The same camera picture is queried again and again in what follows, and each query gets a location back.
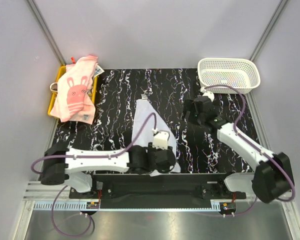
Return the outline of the pink bunny towel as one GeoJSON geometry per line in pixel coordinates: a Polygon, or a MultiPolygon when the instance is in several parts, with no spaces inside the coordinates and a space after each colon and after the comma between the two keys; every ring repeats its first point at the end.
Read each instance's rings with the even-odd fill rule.
{"type": "Polygon", "coordinates": [[[93,123],[96,107],[88,92],[93,87],[97,65],[98,57],[87,55],[65,66],[65,73],[57,81],[56,98],[50,110],[52,117],[62,123],[93,123]]]}

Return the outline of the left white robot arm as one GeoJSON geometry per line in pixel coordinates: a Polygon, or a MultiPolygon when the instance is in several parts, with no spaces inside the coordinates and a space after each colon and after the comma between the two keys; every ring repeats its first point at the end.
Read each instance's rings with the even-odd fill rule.
{"type": "Polygon", "coordinates": [[[91,151],[76,148],[60,148],[56,145],[44,154],[40,182],[46,186],[67,185],[93,198],[98,186],[88,172],[113,171],[150,175],[152,177],[180,173],[171,146],[166,149],[133,145],[129,149],[91,151]]]}

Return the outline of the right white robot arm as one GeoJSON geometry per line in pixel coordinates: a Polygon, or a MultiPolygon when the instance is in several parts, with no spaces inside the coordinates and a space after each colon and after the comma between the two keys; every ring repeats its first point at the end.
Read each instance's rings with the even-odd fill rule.
{"type": "Polygon", "coordinates": [[[234,192],[254,194],[263,203],[280,200],[281,196],[291,191],[288,201],[296,195],[294,178],[289,157],[280,152],[275,154],[257,144],[235,123],[219,115],[213,101],[207,96],[187,99],[184,102],[181,117],[183,120],[204,129],[208,134],[230,147],[252,168],[254,175],[230,173],[217,185],[218,195],[229,198],[234,192]]]}

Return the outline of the light blue towel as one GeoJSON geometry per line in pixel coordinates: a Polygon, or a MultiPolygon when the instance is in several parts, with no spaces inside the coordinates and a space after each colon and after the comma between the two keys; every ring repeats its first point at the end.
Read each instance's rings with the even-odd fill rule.
{"type": "Polygon", "coordinates": [[[141,99],[136,100],[136,108],[132,126],[132,137],[134,141],[132,146],[139,145],[141,147],[147,147],[148,143],[153,141],[152,129],[154,126],[159,130],[168,131],[170,137],[168,140],[168,146],[172,147],[174,155],[177,155],[177,140],[166,122],[161,118],[159,113],[151,105],[150,101],[142,95],[141,99]]]}

